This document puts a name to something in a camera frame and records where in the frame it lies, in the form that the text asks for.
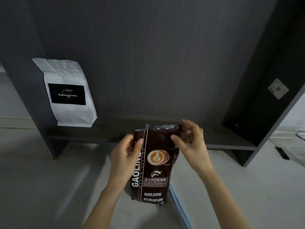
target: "dark gray shelf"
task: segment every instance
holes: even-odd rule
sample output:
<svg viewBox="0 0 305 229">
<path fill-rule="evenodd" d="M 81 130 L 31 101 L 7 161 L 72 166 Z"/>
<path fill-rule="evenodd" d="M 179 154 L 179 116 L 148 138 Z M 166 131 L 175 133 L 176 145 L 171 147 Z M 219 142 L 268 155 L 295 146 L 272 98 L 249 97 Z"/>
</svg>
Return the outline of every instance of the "dark gray shelf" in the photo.
<svg viewBox="0 0 305 229">
<path fill-rule="evenodd" d="M 126 134 L 136 129 L 144 129 L 146 124 L 164 125 L 181 122 L 98 118 L 91 128 L 56 126 L 50 130 L 49 139 L 62 139 L 92 143 L 118 142 Z M 222 125 L 201 125 L 208 148 L 255 150 L 255 146 Z"/>
</svg>

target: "right hand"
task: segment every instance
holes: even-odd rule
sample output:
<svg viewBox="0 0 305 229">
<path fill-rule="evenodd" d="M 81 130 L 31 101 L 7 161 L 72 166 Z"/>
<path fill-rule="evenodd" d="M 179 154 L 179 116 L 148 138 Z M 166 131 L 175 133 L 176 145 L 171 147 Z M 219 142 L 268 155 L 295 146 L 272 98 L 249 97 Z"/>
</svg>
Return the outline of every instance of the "right hand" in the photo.
<svg viewBox="0 0 305 229">
<path fill-rule="evenodd" d="M 171 135 L 176 146 L 179 147 L 190 166 L 196 173 L 213 170 L 213 166 L 208 154 L 206 144 L 203 139 L 203 130 L 197 124 L 189 120 L 182 120 L 184 125 L 189 129 L 187 134 L 193 134 L 194 140 L 191 147 L 187 146 L 181 138 Z"/>
</svg>

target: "white coffee bag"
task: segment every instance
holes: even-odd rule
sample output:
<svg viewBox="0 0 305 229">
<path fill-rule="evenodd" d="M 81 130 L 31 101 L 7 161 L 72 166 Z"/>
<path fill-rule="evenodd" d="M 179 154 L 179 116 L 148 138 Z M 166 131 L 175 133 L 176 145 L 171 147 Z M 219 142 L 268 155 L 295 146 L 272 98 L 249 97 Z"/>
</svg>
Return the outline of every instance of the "white coffee bag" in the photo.
<svg viewBox="0 0 305 229">
<path fill-rule="evenodd" d="M 44 73 L 51 108 L 59 126 L 92 127 L 96 111 L 85 75 L 75 61 L 33 59 Z"/>
</svg>

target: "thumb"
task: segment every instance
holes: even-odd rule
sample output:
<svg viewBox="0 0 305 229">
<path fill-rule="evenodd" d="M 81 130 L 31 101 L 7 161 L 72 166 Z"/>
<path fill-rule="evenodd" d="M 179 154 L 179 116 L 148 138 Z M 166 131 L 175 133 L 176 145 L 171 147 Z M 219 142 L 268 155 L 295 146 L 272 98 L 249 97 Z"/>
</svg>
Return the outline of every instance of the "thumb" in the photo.
<svg viewBox="0 0 305 229">
<path fill-rule="evenodd" d="M 189 148 L 180 137 L 176 135 L 171 135 L 170 138 L 175 143 L 175 145 L 178 146 L 178 148 L 181 150 L 181 152 L 184 154 L 186 150 Z"/>
<path fill-rule="evenodd" d="M 130 155 L 130 158 L 132 160 L 137 160 L 137 158 L 139 157 L 140 151 L 142 149 L 142 145 L 143 145 L 143 138 L 140 138 L 135 146 L 134 146 L 134 150 L 132 151 L 132 154 Z"/>
</svg>

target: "hand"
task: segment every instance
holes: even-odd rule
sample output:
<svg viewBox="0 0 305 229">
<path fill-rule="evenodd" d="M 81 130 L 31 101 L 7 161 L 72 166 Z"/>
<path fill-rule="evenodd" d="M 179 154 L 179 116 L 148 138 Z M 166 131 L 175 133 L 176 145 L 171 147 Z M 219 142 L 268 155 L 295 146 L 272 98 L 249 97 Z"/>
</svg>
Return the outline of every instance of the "hand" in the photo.
<svg viewBox="0 0 305 229">
<path fill-rule="evenodd" d="M 110 174 L 107 186 L 122 191 L 135 170 L 143 139 L 139 139 L 132 151 L 133 135 L 126 135 L 111 151 Z"/>
<path fill-rule="evenodd" d="M 176 146 L 179 147 L 186 160 L 196 171 L 201 173 L 209 170 L 214 170 L 206 144 L 203 139 L 203 130 L 197 124 L 189 120 L 182 120 L 184 125 L 190 129 L 187 134 L 193 134 L 194 140 L 191 147 L 188 147 L 182 140 L 176 135 L 171 135 L 170 138 L 173 140 Z"/>
</svg>

